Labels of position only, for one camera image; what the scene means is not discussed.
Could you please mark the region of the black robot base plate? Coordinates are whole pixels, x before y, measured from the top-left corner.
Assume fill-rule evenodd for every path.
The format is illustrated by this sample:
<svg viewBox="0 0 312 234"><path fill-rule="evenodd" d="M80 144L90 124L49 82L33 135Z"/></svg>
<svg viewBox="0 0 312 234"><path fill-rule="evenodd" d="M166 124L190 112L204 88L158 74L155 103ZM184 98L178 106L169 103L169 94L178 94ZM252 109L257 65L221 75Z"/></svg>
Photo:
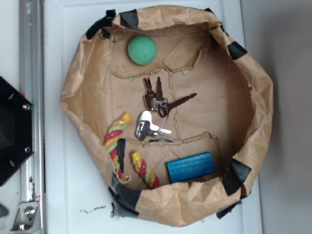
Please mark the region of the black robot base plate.
<svg viewBox="0 0 312 234"><path fill-rule="evenodd" d="M0 78L0 185L33 154L33 104Z"/></svg>

